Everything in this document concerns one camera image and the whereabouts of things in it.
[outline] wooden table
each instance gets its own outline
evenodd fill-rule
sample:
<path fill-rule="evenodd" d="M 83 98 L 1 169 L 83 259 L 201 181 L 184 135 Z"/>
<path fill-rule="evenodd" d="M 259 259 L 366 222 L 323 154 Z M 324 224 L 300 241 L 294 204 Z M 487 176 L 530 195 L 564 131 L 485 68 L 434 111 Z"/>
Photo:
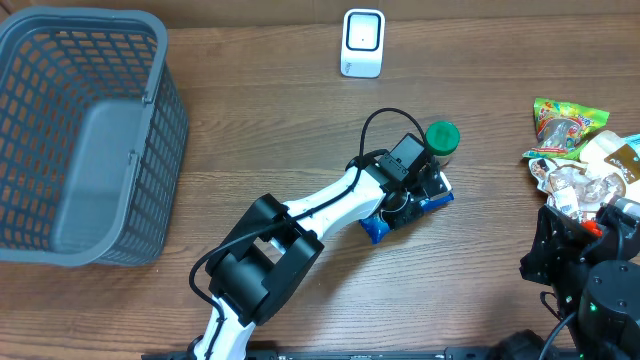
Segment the wooden table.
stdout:
<path fill-rule="evenodd" d="M 537 96 L 606 109 L 638 132 L 640 16 L 391 22 L 382 76 L 340 76 L 340 25 L 170 31 L 168 61 L 190 115 L 164 254 L 149 266 L 0 265 L 0 358 L 136 359 L 182 350 L 211 308 L 187 275 L 246 208 L 338 179 L 374 110 L 426 127 L 455 122 L 445 168 L 456 200 L 371 246 L 358 225 L 326 249 L 254 341 L 294 350 L 421 350 L 493 344 L 555 319 L 545 287 L 520 278 L 538 208 L 520 155 L 535 143 Z M 412 125 L 381 116 L 367 149 Z M 207 284 L 206 274 L 199 283 Z M 559 345 L 570 345 L 566 333 Z"/>

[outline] brown label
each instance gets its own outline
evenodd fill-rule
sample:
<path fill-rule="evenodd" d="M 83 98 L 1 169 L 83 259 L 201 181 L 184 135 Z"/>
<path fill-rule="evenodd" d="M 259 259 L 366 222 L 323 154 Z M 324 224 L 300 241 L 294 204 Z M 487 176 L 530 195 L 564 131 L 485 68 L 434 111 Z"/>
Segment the brown label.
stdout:
<path fill-rule="evenodd" d="M 604 162 L 611 164 L 622 172 L 627 184 L 633 184 L 640 179 L 640 159 L 638 154 L 629 145 L 624 145 L 611 155 L 604 158 Z"/>

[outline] wall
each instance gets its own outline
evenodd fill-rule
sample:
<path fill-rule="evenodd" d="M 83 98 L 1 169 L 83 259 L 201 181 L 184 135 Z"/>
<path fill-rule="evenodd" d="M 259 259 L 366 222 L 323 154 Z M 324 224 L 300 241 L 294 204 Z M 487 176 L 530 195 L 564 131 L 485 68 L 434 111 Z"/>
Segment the wall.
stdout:
<path fill-rule="evenodd" d="M 380 8 L 388 20 L 614 14 L 640 12 L 638 0 L 0 0 L 14 10 L 33 4 L 141 9 L 170 28 L 336 23 L 353 7 Z"/>

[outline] gray basket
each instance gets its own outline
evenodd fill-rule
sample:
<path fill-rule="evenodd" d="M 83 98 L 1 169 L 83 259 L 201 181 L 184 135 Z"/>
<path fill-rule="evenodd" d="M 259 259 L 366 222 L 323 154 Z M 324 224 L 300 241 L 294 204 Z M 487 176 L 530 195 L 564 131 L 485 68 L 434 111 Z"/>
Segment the gray basket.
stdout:
<path fill-rule="evenodd" d="M 151 14 L 31 7 L 0 26 L 0 261 L 162 252 L 187 139 Z"/>

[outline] basket bottom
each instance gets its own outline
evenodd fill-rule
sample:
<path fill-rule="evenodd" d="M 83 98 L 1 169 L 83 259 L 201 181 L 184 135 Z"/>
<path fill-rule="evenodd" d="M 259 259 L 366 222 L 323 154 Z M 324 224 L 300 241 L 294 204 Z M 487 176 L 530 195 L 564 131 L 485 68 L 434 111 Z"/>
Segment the basket bottom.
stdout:
<path fill-rule="evenodd" d="M 56 213 L 50 245 L 57 253 L 79 253 L 111 229 L 138 140 L 143 105 L 138 100 L 95 103 L 82 121 Z"/>

